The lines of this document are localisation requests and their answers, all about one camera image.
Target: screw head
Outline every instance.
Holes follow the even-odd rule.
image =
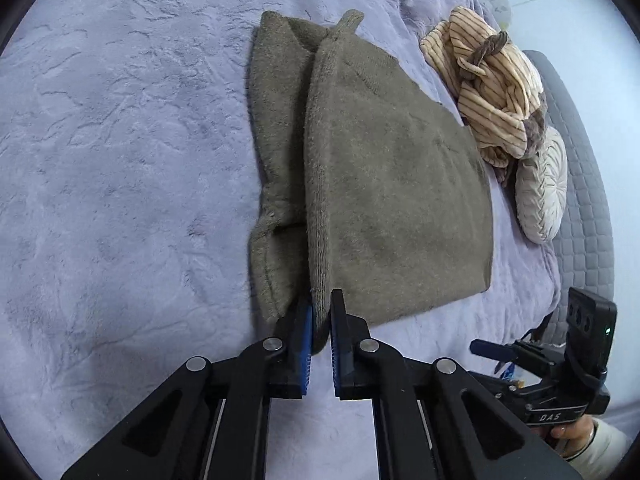
[[[360,342],[360,350],[363,352],[377,352],[380,348],[380,343],[375,339],[363,339]]]
[[[187,370],[190,372],[199,372],[207,365],[204,357],[195,356],[187,361]]]
[[[282,340],[277,337],[268,337],[262,342],[262,347],[269,352],[275,352],[282,348]]]
[[[443,374],[452,374],[456,371],[456,364],[451,359],[440,359],[436,363],[436,368]]]

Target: white wall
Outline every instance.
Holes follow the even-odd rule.
[[[564,80],[607,191],[618,306],[607,386],[623,406],[640,400],[640,44],[610,0],[510,2],[510,36]]]

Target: white sleeve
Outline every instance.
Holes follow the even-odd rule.
[[[629,441],[624,433],[602,420],[593,419],[596,434],[593,442],[576,458],[569,460],[584,480],[606,480],[622,460]]]

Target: round pillow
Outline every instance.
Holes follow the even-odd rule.
[[[537,244],[560,229],[566,207],[567,162],[564,141],[548,127],[538,153],[523,159],[516,174],[516,209],[526,237]]]

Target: fuzzy blanket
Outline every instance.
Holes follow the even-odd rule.
[[[34,4],[0,57],[0,415],[44,480],[190,356],[232,357],[262,335],[246,99],[261,13],[328,24],[362,10],[358,34],[456,114],[417,43],[458,5],[482,12],[475,0]],[[523,239],[491,183],[489,291],[375,336],[487,370],[469,357],[471,339],[521,336],[555,306],[553,253]],[[322,354],[307,398],[275,403],[267,478],[375,478],[367,427],[370,406],[333,398]]]

